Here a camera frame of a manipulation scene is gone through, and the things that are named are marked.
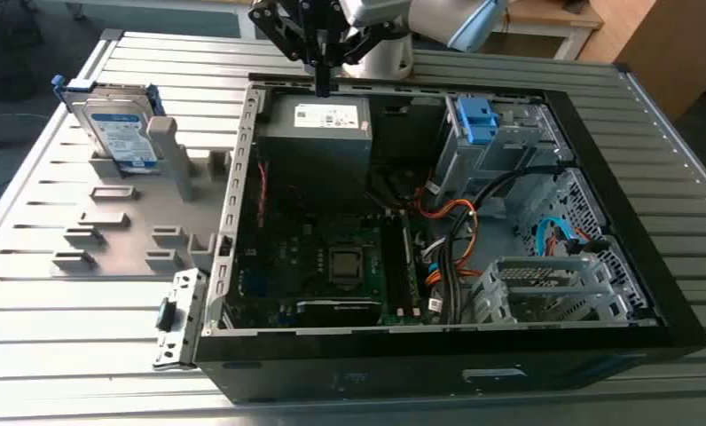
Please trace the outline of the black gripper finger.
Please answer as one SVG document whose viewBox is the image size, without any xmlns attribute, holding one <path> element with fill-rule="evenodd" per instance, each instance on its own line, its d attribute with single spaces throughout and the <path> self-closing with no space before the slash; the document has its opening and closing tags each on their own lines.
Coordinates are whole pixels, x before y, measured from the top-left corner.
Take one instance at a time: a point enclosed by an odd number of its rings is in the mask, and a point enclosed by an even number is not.
<svg viewBox="0 0 706 426">
<path fill-rule="evenodd" d="M 355 65 L 373 48 L 395 37 L 395 23 L 390 20 L 365 27 L 355 35 L 347 35 L 351 27 L 335 23 L 327 28 L 323 45 L 323 97 L 329 98 L 333 88 L 333 69 L 341 65 Z"/>
<path fill-rule="evenodd" d="M 318 44 L 306 40 L 303 27 L 290 14 L 281 14 L 279 7 L 281 1 L 254 1 L 249 10 L 250 21 L 287 59 L 303 64 L 306 72 L 314 78 L 315 96 L 323 98 L 325 68 L 319 67 L 319 55 L 313 52 Z"/>
</svg>

